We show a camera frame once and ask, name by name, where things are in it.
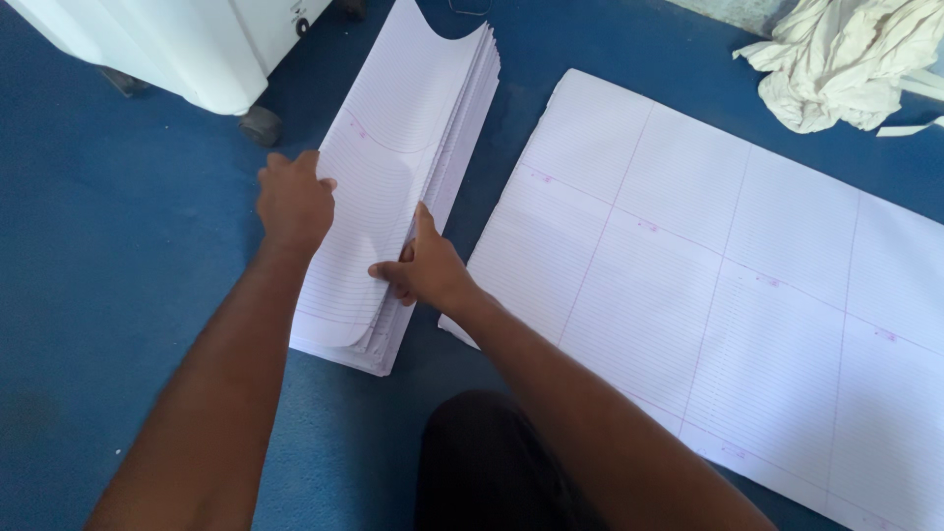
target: lined notebook paper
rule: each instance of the lined notebook paper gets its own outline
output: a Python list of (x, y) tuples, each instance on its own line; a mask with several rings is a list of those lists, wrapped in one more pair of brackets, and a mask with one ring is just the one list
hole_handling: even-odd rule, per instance
[(488, 25), (455, 41), (397, 0), (322, 143), (338, 180), (334, 224), (309, 266), (292, 348), (389, 374), (412, 308), (367, 268), (396, 260), (422, 199), (445, 224), (491, 105), (499, 59)]
[(468, 268), (698, 454), (944, 529), (944, 226), (571, 70)]

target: blue carpet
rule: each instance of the blue carpet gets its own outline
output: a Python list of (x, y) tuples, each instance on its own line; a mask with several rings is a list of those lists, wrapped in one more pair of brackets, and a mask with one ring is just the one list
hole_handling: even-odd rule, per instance
[[(420, 4), (448, 37), (481, 21)], [(285, 122), (280, 150), (319, 145), (390, 5), (372, 0), (357, 25), (330, 8), (271, 76), (261, 103)], [(570, 67), (944, 221), (944, 131), (791, 133), (757, 97), (761, 75), (731, 60), (756, 40), (744, 31), (659, 0), (496, 0), (488, 19), (503, 67), (446, 229), (463, 257)], [(6, 4), (0, 72), (0, 528), (77, 528), (259, 244), (266, 152), (176, 95), (125, 100)], [(892, 122), (944, 112), (903, 104)], [(461, 390), (504, 388), (436, 318), (416, 311), (384, 379), (291, 352), (255, 527), (410, 527), (427, 415)], [(781, 528), (838, 527), (728, 475)]]

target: caster wheel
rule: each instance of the caster wheel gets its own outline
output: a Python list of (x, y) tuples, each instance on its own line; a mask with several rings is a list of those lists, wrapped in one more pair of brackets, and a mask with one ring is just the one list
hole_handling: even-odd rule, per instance
[(121, 94), (124, 94), (125, 97), (132, 97), (151, 86), (146, 81), (141, 81), (134, 76), (129, 76), (124, 72), (119, 72), (108, 66), (99, 66), (98, 71), (101, 72), (103, 76), (107, 77), (108, 80), (111, 81), (111, 84), (114, 85)]
[(253, 105), (249, 112), (240, 116), (239, 130), (259, 146), (272, 147), (282, 136), (282, 121), (265, 107)]
[(367, 18), (367, 0), (341, 0), (347, 20), (360, 22)]

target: person's left hand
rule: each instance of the person's left hand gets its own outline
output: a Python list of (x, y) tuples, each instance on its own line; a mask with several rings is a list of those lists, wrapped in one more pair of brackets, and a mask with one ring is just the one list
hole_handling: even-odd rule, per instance
[(265, 227), (263, 242), (311, 258), (334, 221), (334, 179), (318, 180), (318, 152), (303, 151), (294, 162), (270, 153), (259, 170), (261, 192), (256, 210)]

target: white machine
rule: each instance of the white machine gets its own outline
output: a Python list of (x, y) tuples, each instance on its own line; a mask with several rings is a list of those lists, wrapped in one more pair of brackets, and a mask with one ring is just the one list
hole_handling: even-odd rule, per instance
[[(147, 83), (208, 111), (241, 116), (271, 146), (274, 113), (253, 106), (266, 78), (331, 0), (7, 0), (63, 52), (104, 67), (130, 95)], [(352, 19), (364, 0), (339, 0)]]

